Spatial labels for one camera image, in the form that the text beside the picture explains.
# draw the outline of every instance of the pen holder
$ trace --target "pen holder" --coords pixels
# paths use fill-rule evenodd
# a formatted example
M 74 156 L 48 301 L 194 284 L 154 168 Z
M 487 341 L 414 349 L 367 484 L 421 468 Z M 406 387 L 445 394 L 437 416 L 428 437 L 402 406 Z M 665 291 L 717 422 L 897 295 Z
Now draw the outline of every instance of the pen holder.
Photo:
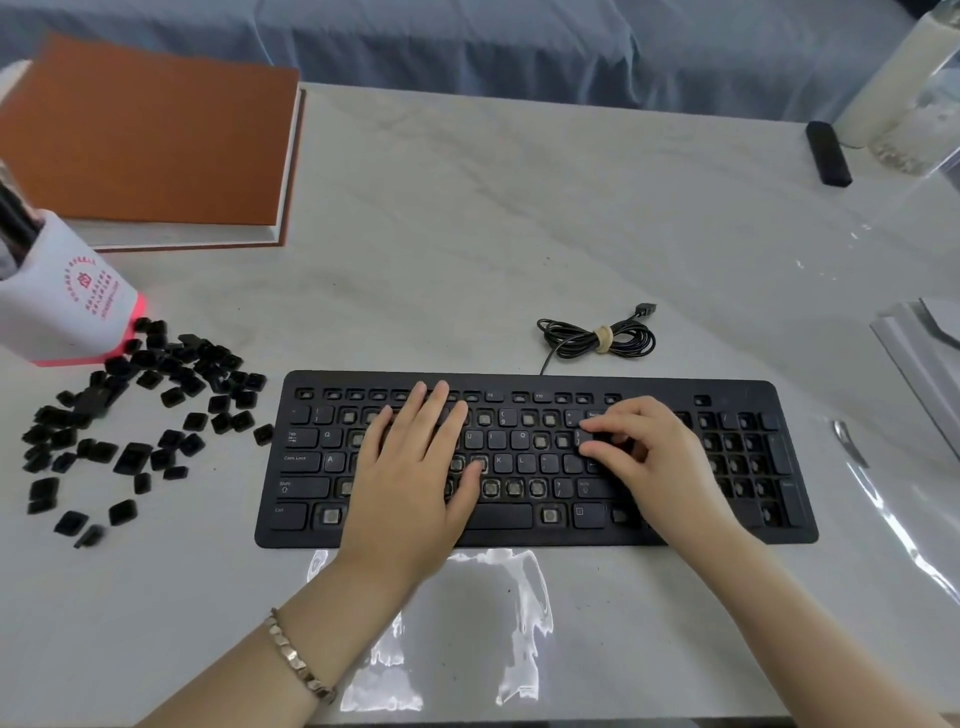
M 15 275 L 0 280 L 0 344 L 39 367 L 123 351 L 146 301 L 53 212 Z

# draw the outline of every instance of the black remote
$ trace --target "black remote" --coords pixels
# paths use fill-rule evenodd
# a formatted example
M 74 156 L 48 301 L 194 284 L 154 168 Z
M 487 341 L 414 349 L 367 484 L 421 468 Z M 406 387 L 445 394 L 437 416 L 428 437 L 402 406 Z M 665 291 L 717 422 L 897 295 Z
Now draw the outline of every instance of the black remote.
M 811 121 L 806 125 L 806 139 L 817 163 L 820 181 L 831 187 L 849 187 L 853 177 L 833 127 L 826 121 Z

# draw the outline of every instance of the keyboard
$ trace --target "keyboard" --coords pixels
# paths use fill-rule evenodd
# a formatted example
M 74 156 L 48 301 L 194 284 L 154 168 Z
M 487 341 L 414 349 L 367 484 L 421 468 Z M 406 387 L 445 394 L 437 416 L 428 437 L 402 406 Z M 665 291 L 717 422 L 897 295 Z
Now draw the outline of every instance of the keyboard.
M 449 498 L 472 460 L 480 500 L 457 546 L 654 546 L 662 539 L 627 488 L 577 453 L 581 419 L 652 395 L 703 442 L 736 517 L 768 544 L 818 532 L 774 386 L 765 381 L 584 376 L 291 372 L 283 382 L 255 540 L 266 548 L 335 548 L 364 430 L 422 380 L 450 385 L 469 416 L 450 463 Z

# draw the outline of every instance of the hand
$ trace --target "hand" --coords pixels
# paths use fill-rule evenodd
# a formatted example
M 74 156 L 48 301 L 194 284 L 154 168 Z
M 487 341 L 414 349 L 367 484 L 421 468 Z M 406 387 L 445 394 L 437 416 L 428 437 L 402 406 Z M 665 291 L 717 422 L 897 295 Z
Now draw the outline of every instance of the hand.
M 715 544 L 718 531 L 743 529 L 717 487 L 697 436 L 665 404 L 640 397 L 614 404 L 600 417 L 583 420 L 587 432 L 609 432 L 614 445 L 580 446 L 620 478 L 657 533 L 684 559 Z M 635 440 L 632 451 L 622 445 Z
M 439 569 L 464 532 L 480 497 L 480 463 L 470 463 L 444 503 L 444 485 L 467 403 L 458 401 L 437 434 L 450 388 L 438 382 L 424 402 L 418 382 L 380 447 L 393 411 L 373 420 L 360 448 L 357 474 L 337 561 L 411 590 Z

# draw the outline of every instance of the gold bracelet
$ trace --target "gold bracelet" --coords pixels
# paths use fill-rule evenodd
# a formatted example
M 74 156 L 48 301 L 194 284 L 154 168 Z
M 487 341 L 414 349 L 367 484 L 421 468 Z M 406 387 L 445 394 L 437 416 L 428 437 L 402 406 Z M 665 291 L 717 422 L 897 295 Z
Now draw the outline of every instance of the gold bracelet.
M 265 623 L 267 625 L 267 631 L 270 632 L 270 636 L 274 638 L 276 648 L 280 651 L 280 654 L 283 656 L 283 659 L 286 661 L 287 665 L 289 665 L 290 669 L 297 674 L 297 677 L 299 677 L 300 681 L 306 686 L 306 688 L 320 698 L 321 702 L 326 703 L 327 705 L 336 700 L 336 689 L 325 687 L 320 680 L 313 676 L 313 672 L 311 672 L 310 668 L 306 666 L 306 662 L 300 659 L 300 655 L 297 654 L 297 650 L 294 649 L 294 647 L 290 644 L 287 636 L 283 634 L 283 630 L 280 629 L 280 624 L 276 620 L 276 609 L 270 610 L 270 616 L 267 617 Z

